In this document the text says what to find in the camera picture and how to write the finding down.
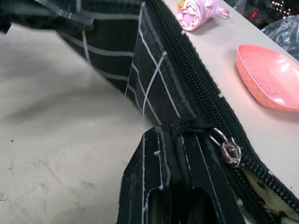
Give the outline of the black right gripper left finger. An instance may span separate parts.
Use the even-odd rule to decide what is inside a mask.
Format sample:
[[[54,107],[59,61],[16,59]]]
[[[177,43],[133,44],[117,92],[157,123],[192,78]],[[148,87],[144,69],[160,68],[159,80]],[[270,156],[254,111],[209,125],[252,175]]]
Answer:
[[[151,128],[123,172],[118,224],[178,224],[178,169],[170,131]]]

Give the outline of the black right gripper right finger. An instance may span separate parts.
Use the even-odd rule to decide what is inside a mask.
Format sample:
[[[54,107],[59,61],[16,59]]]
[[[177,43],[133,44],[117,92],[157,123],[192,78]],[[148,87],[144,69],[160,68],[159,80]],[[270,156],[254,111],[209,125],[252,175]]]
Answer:
[[[175,153],[183,180],[181,223],[243,224],[244,218],[224,171],[198,137],[179,136]]]

